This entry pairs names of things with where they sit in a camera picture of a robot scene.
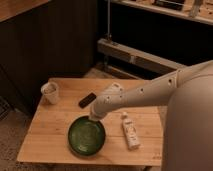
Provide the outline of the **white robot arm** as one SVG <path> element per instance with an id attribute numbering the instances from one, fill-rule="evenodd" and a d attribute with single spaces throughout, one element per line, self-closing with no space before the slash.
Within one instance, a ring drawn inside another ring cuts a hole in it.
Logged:
<path id="1" fill-rule="evenodd" d="M 213 60 L 177 69 L 125 90 L 117 83 L 102 91 L 89 118 L 130 107 L 167 108 L 162 171 L 213 171 Z"/>

